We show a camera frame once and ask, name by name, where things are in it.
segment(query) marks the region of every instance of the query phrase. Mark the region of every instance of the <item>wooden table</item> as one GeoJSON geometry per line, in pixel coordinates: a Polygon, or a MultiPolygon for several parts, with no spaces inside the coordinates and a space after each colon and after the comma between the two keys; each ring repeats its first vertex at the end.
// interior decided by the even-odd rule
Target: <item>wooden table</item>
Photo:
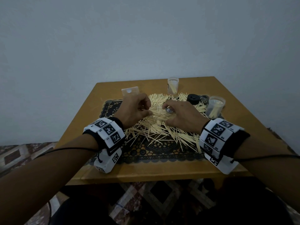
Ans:
{"type": "MultiPolygon", "coordinates": [[[[99,118],[105,101],[121,99],[121,89],[135,86],[139,87],[140,92],[148,95],[167,93],[167,79],[96,83],[56,147],[81,135],[85,126],[99,118]]],[[[215,77],[180,78],[178,92],[221,96],[226,99],[226,106],[222,111],[226,120],[244,127],[251,135],[261,138],[270,145],[282,144],[215,77]]],[[[251,174],[240,164],[230,174],[230,176],[248,175],[251,174]]],[[[87,165],[77,172],[68,185],[224,177],[227,175],[222,174],[207,160],[139,162],[116,164],[108,174],[87,165]]]]}

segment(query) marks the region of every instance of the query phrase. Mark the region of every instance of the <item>black lid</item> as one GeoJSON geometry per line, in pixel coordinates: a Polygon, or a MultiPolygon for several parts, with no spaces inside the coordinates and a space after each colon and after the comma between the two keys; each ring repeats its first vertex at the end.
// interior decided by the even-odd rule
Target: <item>black lid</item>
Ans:
{"type": "Polygon", "coordinates": [[[200,96],[196,94],[189,94],[187,96],[187,101],[192,105],[197,105],[200,102],[200,96]]]}

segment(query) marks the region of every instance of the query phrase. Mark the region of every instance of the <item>hand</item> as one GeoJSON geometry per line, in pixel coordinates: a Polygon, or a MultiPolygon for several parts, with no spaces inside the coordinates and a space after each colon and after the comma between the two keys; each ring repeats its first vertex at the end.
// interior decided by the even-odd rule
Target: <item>hand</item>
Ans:
{"type": "Polygon", "coordinates": [[[167,100],[162,108],[165,109],[168,106],[171,106],[176,113],[175,118],[165,122],[168,126],[177,127],[189,133],[201,134],[202,127],[209,121],[190,102],[167,100]]]}
{"type": "Polygon", "coordinates": [[[124,97],[114,117],[122,122],[124,129],[128,129],[137,124],[139,120],[152,115],[152,112],[149,110],[150,106],[151,101],[145,93],[129,94],[124,97]]]}

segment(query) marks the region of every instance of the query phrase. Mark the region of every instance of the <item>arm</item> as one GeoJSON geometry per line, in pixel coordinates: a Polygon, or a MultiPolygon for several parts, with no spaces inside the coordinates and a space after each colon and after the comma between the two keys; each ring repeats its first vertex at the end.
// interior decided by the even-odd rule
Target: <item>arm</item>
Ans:
{"type": "MultiPolygon", "coordinates": [[[[146,94],[124,98],[115,114],[124,128],[151,115],[146,94]]],[[[97,150],[95,139],[84,134],[65,147],[97,150]]],[[[41,156],[0,179],[0,224],[23,225],[63,187],[94,155],[92,151],[66,149],[41,156]]]]}
{"type": "MultiPolygon", "coordinates": [[[[187,132],[201,134],[204,124],[209,120],[189,102],[168,100],[163,108],[172,106],[176,112],[167,125],[187,132]]],[[[247,138],[235,152],[235,159],[254,158],[266,155],[291,154],[287,148],[271,147],[257,138],[247,138]]],[[[255,177],[262,181],[287,204],[300,212],[300,160],[296,158],[266,158],[241,163],[255,177]]]]}

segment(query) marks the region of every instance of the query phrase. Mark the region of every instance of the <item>wrist-mounted device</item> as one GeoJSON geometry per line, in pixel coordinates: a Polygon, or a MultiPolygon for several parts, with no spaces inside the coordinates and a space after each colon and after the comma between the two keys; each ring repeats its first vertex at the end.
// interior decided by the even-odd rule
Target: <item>wrist-mounted device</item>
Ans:
{"type": "Polygon", "coordinates": [[[97,141],[99,152],[94,166],[109,173],[122,154],[125,141],[122,122],[116,117],[99,118],[84,128],[83,134],[92,135],[97,141]]]}
{"type": "Polygon", "coordinates": [[[234,153],[249,136],[244,128],[217,118],[205,124],[199,145],[212,164],[222,173],[229,174],[238,165],[233,159],[234,153]]]}

